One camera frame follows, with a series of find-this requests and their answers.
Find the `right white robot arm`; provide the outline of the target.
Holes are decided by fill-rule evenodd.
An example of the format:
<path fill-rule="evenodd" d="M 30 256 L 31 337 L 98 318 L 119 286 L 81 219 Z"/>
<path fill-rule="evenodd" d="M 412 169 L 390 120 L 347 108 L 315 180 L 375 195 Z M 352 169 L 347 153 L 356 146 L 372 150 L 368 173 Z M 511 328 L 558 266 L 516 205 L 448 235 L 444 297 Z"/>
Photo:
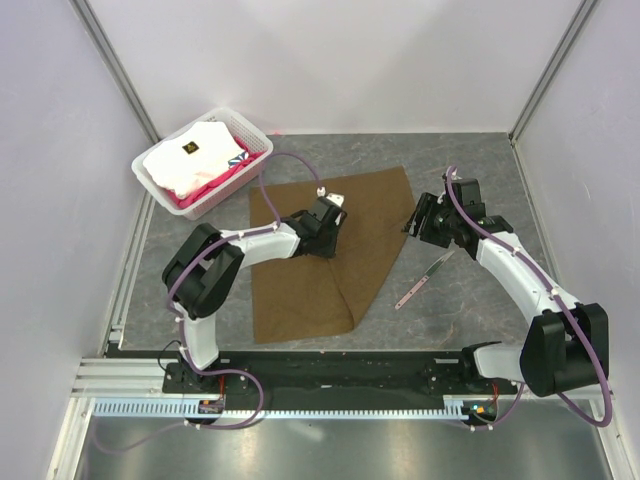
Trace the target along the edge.
<path fill-rule="evenodd" d="M 562 289 L 502 216 L 487 215 L 477 180 L 452 180 L 441 195 L 422 193 L 403 230 L 438 247 L 465 250 L 499 282 L 528 325 L 520 345 L 492 341 L 463 348 L 457 377 L 465 391 L 481 393 L 494 379 L 505 379 L 547 397 L 607 378 L 606 312 Z"/>

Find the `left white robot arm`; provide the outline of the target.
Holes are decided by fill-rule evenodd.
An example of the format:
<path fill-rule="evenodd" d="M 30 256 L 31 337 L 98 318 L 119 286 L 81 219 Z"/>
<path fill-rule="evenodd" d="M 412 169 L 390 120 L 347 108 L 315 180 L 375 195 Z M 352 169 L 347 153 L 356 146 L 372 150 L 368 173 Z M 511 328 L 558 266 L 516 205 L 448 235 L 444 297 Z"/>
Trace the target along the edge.
<path fill-rule="evenodd" d="M 167 309 L 179 324 L 181 354 L 190 364 L 185 382 L 208 393 L 219 382 L 216 312 L 244 268 L 271 260 L 311 255 L 335 256 L 341 225 L 347 217 L 344 196 L 318 197 L 308 210 L 246 230 L 218 230 L 198 225 L 165 267 Z"/>

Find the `knife with pink handle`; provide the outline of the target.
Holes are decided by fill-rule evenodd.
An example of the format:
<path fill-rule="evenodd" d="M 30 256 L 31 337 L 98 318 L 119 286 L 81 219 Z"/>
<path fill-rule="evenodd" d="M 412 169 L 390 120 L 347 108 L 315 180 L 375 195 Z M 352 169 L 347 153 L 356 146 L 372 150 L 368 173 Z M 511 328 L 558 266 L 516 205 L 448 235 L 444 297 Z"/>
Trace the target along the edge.
<path fill-rule="evenodd" d="M 431 264 L 422 277 L 396 302 L 394 309 L 400 310 L 437 273 L 453 254 L 454 251 L 450 250 Z"/>

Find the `brown cloth napkin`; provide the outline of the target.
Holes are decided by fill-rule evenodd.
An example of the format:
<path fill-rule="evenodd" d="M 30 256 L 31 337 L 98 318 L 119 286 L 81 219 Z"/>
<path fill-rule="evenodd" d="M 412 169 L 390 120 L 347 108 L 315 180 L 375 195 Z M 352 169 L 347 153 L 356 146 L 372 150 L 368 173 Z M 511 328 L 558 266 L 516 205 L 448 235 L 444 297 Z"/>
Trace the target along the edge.
<path fill-rule="evenodd" d="M 334 336 L 354 330 L 400 254 L 414 211 L 403 167 L 326 179 L 344 197 L 347 217 L 336 253 L 258 264 L 251 269 L 253 333 L 258 343 Z"/>

